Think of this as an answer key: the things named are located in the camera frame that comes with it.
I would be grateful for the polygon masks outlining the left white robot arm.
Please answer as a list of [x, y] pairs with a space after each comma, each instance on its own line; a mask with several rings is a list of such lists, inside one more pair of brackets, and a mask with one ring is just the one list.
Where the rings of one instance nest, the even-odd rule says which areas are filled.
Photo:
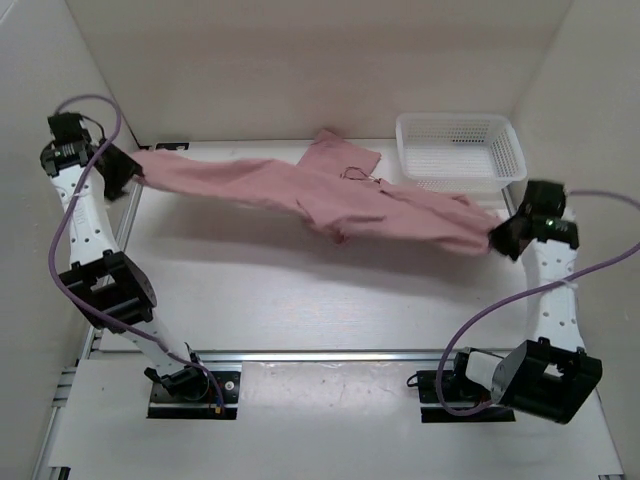
[[170, 396], [195, 402], [211, 390], [210, 377], [187, 344], [173, 340], [155, 318], [155, 292], [148, 277], [121, 250], [112, 232], [106, 204], [124, 194], [142, 167], [110, 145], [94, 165], [97, 146], [87, 140], [50, 142], [40, 160], [63, 208], [70, 213], [70, 267], [58, 274], [74, 304], [97, 329], [134, 344], [151, 361], [146, 376]]

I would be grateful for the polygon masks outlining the pink trousers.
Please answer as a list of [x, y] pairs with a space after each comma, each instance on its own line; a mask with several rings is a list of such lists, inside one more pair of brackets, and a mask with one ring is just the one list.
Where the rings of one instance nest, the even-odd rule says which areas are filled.
[[465, 195], [372, 178], [380, 153], [328, 130], [296, 164], [269, 158], [204, 162], [163, 149], [132, 157], [148, 188], [292, 214], [336, 243], [379, 237], [477, 256], [488, 253], [489, 233], [501, 222]]

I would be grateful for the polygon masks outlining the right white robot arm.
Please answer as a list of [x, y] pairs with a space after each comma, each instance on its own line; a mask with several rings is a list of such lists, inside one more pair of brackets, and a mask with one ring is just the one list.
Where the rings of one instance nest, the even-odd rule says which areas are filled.
[[603, 371], [601, 361], [587, 354], [578, 327], [570, 278], [577, 226], [556, 214], [516, 214], [492, 230], [489, 241], [493, 250], [524, 266], [525, 339], [504, 357], [475, 348], [458, 353], [445, 384], [471, 403], [464, 416], [497, 406], [567, 424]]

